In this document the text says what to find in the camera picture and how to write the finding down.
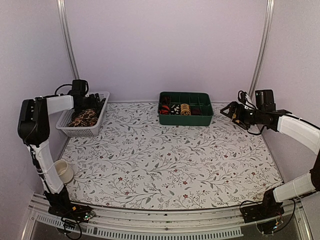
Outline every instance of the leaf pattern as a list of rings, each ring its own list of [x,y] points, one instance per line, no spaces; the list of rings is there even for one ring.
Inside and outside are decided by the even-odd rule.
[[[260,200],[281,183],[261,136],[220,114],[211,125],[159,124],[157,103],[110,103],[97,137],[71,138],[62,158],[77,202],[132,209],[203,209]]]

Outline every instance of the floral tablecloth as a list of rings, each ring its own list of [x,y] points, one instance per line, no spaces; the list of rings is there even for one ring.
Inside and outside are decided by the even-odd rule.
[[[163,126],[156,103],[110,103],[97,137],[71,138],[62,158],[75,172],[77,202],[184,210],[257,201],[282,180],[261,136],[213,104],[208,127]]]

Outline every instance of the basket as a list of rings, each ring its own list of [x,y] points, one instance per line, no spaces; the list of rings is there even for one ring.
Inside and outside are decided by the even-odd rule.
[[[56,123],[56,129],[62,130],[68,137],[95,137],[98,136],[102,119],[105,117],[107,102],[110,93],[107,91],[90,92],[89,94],[99,94],[100,100],[105,98],[105,103],[102,107],[98,122],[94,126],[80,126],[80,127],[68,127],[71,122],[72,114],[75,110],[66,110],[61,114],[58,122]]]

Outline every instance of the light purple wall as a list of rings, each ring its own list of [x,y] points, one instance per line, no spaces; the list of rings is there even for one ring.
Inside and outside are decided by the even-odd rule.
[[[249,89],[266,0],[65,1],[80,77],[111,101],[161,91],[232,101]]]
[[[31,157],[18,137],[24,99],[52,94],[70,82],[70,65],[55,0],[0,1],[0,239],[18,240],[34,191],[42,186]],[[54,158],[66,137],[51,118]]]
[[[320,126],[320,1],[277,0],[258,89],[273,89],[278,109]],[[308,172],[316,156],[295,140],[263,134],[286,182]],[[320,240],[320,196],[302,201]]]

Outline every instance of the white cup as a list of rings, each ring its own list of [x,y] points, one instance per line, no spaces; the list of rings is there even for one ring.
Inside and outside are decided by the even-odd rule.
[[[63,184],[68,184],[74,178],[74,171],[64,159],[60,159],[54,163],[54,167]]]

